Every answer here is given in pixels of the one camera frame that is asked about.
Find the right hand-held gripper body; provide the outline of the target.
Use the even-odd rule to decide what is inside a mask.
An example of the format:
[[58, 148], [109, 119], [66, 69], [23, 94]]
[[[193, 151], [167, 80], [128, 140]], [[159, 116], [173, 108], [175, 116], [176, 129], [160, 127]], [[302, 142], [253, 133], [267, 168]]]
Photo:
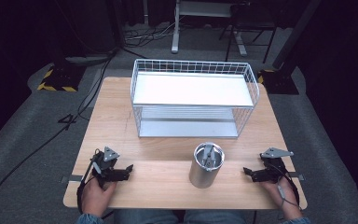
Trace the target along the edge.
[[291, 157], [294, 153], [292, 151], [270, 147], [265, 152], [260, 154], [260, 159], [265, 165], [262, 171], [262, 176], [259, 178], [260, 182], [272, 181], [276, 183], [278, 179], [285, 176], [288, 171], [285, 167], [282, 157]]

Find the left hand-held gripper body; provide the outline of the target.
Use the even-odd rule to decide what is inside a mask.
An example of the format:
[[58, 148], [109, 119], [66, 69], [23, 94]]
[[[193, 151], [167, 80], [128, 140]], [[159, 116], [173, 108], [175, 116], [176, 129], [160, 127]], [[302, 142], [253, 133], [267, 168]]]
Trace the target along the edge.
[[103, 151], [96, 151], [92, 159], [92, 175], [101, 188], [106, 182], [118, 181], [118, 172], [114, 169], [118, 157], [119, 154], [110, 147], [105, 147]]

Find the silver metal cup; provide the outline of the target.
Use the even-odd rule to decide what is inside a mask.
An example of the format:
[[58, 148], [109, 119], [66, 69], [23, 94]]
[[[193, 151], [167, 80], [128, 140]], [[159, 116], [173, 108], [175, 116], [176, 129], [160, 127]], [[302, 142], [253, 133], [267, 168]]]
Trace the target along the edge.
[[193, 153], [189, 180], [199, 189], [209, 188], [220, 168], [224, 164], [225, 153], [223, 149], [213, 142], [199, 144]]

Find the white wire rack shelf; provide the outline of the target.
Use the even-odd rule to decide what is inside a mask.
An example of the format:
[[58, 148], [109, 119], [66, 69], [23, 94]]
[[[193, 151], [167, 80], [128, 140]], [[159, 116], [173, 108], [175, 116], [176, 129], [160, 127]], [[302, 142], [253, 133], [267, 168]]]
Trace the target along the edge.
[[133, 64], [131, 105], [140, 137], [237, 138], [259, 94], [248, 63], [138, 59]]

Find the person's left hand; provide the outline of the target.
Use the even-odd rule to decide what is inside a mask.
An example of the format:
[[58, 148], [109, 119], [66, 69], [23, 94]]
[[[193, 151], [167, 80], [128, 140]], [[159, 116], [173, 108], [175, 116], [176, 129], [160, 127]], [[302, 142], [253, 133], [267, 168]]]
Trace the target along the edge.
[[101, 217], [110, 204], [116, 187], [117, 182], [113, 182], [103, 189], [99, 186], [98, 180], [92, 178], [86, 184], [81, 196], [83, 213]]

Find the person's right hand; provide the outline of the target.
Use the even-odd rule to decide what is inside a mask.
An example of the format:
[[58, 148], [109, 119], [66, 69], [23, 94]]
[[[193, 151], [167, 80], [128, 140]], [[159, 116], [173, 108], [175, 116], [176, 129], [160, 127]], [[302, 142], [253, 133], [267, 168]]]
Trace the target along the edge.
[[303, 214], [296, 203], [294, 191], [287, 179], [280, 179], [277, 183], [260, 182], [259, 185], [282, 210], [285, 220], [303, 217]]

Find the wooden table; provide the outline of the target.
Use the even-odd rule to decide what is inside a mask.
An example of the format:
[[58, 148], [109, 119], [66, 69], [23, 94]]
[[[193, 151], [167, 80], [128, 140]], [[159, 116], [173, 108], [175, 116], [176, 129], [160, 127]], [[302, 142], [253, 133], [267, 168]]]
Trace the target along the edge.
[[[141, 138], [131, 108], [131, 81], [107, 77], [92, 111], [72, 175], [85, 174], [95, 150], [111, 147], [118, 152], [118, 169], [133, 165], [128, 180], [118, 183], [112, 208], [166, 209], [272, 209], [268, 193], [247, 176], [243, 167], [261, 170], [260, 153], [269, 147], [284, 149], [269, 97], [265, 91], [236, 138], [217, 138], [225, 161], [213, 184], [198, 189], [189, 181], [194, 149], [199, 138]], [[79, 182], [69, 182], [63, 197], [67, 207], [76, 206]]]

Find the person's left leg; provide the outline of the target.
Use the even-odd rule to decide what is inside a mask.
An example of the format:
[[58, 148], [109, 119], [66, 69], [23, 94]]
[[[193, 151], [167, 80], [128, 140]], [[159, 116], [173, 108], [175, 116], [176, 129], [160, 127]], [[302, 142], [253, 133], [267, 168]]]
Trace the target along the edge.
[[178, 224], [171, 210], [119, 209], [114, 213], [115, 224]]

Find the person's leg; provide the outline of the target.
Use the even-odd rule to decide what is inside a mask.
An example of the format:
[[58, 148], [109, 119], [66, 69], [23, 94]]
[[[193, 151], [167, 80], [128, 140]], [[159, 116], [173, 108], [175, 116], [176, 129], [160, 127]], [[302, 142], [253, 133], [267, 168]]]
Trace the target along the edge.
[[185, 224], [246, 224], [240, 210], [186, 210]]
[[178, 224], [171, 210], [119, 209], [114, 213], [115, 224]]

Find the person's right leg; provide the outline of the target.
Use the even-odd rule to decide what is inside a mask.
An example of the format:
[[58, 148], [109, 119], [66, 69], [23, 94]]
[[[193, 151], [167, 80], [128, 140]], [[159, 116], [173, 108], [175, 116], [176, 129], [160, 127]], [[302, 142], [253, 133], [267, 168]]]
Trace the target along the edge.
[[185, 224], [246, 224], [240, 210], [186, 210]]

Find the black yellow striped stand base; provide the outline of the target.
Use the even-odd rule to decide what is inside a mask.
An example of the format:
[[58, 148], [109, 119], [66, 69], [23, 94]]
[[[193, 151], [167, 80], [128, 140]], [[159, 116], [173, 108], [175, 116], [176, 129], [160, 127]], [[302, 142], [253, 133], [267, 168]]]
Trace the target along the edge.
[[295, 82], [290, 76], [285, 76], [280, 71], [260, 70], [257, 72], [257, 80], [264, 85], [268, 94], [298, 95]]
[[80, 81], [86, 71], [85, 66], [69, 65], [58, 67], [52, 65], [38, 85], [39, 91], [78, 91]]

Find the black slanted pole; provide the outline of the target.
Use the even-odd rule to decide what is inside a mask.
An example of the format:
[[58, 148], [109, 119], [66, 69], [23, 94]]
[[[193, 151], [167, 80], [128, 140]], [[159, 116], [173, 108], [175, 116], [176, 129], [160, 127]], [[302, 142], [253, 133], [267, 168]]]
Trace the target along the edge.
[[281, 51], [274, 60], [272, 66], [275, 69], [281, 69], [288, 61], [289, 55], [294, 51], [294, 47], [296, 45], [297, 40], [300, 38], [302, 32], [305, 30], [307, 24], [309, 23], [311, 17], [313, 16], [315, 10], [317, 9], [321, 1], [322, 0], [310, 0], [298, 22], [296, 23], [296, 26], [294, 27], [292, 33], [289, 35]]

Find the black chair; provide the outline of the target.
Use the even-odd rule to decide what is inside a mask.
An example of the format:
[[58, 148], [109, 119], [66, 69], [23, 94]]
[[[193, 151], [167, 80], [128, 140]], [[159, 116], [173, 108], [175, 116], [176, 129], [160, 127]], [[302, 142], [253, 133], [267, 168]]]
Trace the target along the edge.
[[237, 36], [241, 36], [241, 33], [257, 33], [257, 36], [250, 42], [251, 46], [255, 46], [257, 38], [268, 31], [270, 32], [268, 42], [260, 44], [260, 47], [267, 48], [263, 58], [263, 62], [265, 62], [277, 30], [277, 22], [271, 11], [263, 3], [250, 0], [232, 5], [229, 8], [229, 13], [228, 24], [219, 36], [219, 38], [222, 38], [225, 33], [228, 33], [225, 61], [228, 60], [233, 40]]

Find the white desk frame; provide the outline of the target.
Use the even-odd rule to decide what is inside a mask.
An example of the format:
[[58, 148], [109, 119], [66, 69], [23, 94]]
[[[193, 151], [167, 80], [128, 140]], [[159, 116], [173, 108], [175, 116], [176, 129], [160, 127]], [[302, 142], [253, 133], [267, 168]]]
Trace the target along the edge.
[[175, 0], [174, 30], [171, 52], [177, 53], [179, 51], [179, 21], [182, 16], [229, 18], [229, 8], [230, 3], [213, 3], [197, 0]]

